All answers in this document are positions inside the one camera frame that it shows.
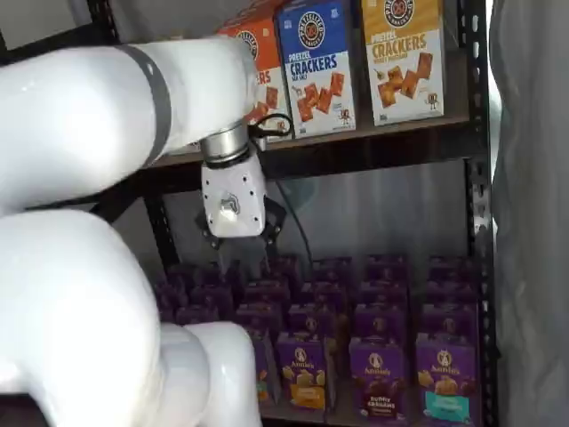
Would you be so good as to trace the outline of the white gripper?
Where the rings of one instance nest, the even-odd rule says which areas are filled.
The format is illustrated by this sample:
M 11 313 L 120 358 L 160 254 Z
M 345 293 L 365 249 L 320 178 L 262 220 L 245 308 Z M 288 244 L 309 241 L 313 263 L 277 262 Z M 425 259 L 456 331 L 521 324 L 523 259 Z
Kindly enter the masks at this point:
M 285 208 L 265 197 L 266 182 L 254 149 L 219 165 L 202 164 L 204 212 L 195 225 L 217 256 L 220 273 L 226 275 L 237 262 L 229 238 L 255 237 L 251 273 L 260 278 L 271 272 L 278 257 L 277 239 L 285 223 Z

